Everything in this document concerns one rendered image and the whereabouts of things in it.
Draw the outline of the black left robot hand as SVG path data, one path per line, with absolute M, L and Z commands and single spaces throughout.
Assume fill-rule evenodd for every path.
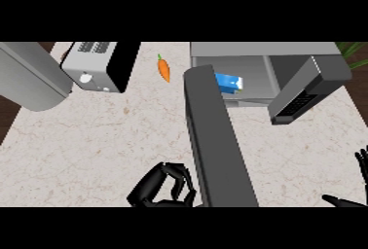
M 172 188 L 172 198 L 154 201 L 167 177 L 176 180 Z M 144 175 L 127 201 L 132 207 L 191 207 L 197 190 L 193 186 L 188 168 L 182 163 L 160 162 Z

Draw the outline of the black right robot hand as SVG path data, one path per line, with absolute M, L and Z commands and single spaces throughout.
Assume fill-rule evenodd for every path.
M 358 203 L 336 196 L 323 195 L 323 199 L 330 202 L 336 207 L 368 207 L 368 146 L 360 152 L 355 153 L 355 158 L 358 160 L 360 170 L 362 179 L 365 182 L 365 198 L 367 203 Z

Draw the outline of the dark grey microwave door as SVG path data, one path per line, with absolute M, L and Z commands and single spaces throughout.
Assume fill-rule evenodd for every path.
M 258 207 L 212 65 L 184 72 L 185 115 L 204 207 Z

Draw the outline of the grey microwave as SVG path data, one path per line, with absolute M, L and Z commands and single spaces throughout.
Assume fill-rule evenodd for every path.
M 265 107 L 287 125 L 352 79 L 333 42 L 193 42 L 191 65 L 241 78 L 229 107 Z

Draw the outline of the blue milk carton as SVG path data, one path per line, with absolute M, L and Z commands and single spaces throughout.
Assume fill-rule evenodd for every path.
M 216 73 L 221 92 L 237 94 L 243 91 L 243 77 Z

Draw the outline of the orange carrot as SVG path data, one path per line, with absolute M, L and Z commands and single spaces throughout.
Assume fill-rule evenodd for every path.
M 159 65 L 159 73 L 163 79 L 166 80 L 166 82 L 170 83 L 170 66 L 169 66 L 166 59 L 161 57 L 160 54 L 159 54 L 157 65 Z

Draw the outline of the grey and black toaster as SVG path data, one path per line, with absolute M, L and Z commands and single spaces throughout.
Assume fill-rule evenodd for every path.
M 61 68 L 82 89 L 126 91 L 139 47 L 139 42 L 73 43 Z

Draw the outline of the grey rounded appliance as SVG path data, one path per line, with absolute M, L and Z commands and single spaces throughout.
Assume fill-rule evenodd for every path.
M 37 42 L 0 42 L 0 94 L 30 111 L 57 107 L 74 80 Z

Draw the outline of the green potted plant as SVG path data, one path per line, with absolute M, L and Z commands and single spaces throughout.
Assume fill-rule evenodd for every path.
M 336 42 L 339 50 L 342 52 L 342 57 L 349 59 L 355 53 L 368 45 L 368 42 Z M 368 58 L 349 64 L 349 68 L 355 69 L 368 64 Z

